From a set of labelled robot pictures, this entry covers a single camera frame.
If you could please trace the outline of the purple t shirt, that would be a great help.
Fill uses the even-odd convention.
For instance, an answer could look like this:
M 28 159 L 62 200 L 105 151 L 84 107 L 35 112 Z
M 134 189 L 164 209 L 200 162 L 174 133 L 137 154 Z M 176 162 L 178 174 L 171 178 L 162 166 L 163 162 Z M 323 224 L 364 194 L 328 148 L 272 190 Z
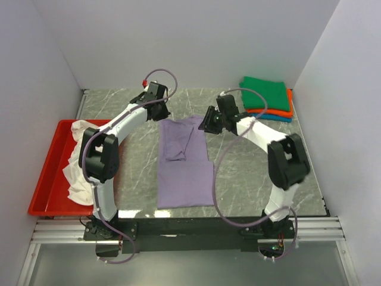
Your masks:
M 203 117 L 159 122 L 157 209 L 213 205 L 214 163 L 209 161 Z

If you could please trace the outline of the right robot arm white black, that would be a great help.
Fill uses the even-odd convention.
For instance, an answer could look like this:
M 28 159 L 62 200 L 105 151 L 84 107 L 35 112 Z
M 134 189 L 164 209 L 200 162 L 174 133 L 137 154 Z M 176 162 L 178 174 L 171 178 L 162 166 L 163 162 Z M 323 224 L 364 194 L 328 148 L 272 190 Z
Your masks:
M 216 198 L 217 172 L 226 152 L 217 161 L 212 182 L 212 198 L 218 215 L 228 224 L 238 228 L 249 228 L 261 224 L 262 233 L 274 238 L 282 231 L 281 220 L 292 211 L 294 195 L 311 167 L 301 137 L 293 133 L 287 135 L 276 131 L 248 113 L 240 113 L 233 95 L 221 94 L 216 99 L 217 105 L 209 106 L 199 126 L 206 133 L 218 135 L 227 130 L 236 139 L 229 145 L 232 147 L 240 139 L 261 148 L 267 154 L 268 175 L 272 182 L 269 201 L 263 211 L 264 216 L 251 223 L 237 223 L 225 217 L 220 211 Z

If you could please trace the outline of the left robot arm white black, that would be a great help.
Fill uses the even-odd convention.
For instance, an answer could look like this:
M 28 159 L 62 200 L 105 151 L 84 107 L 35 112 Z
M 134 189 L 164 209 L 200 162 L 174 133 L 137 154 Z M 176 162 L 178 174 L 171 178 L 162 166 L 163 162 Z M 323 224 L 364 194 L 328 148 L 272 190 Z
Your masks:
M 79 167 L 93 194 L 93 215 L 102 220 L 98 232 L 110 240 L 117 236 L 119 225 L 114 200 L 114 177 L 120 167 L 119 146 L 137 127 L 148 120 L 168 118 L 168 87 L 150 82 L 127 107 L 108 123 L 87 128 L 83 133 Z

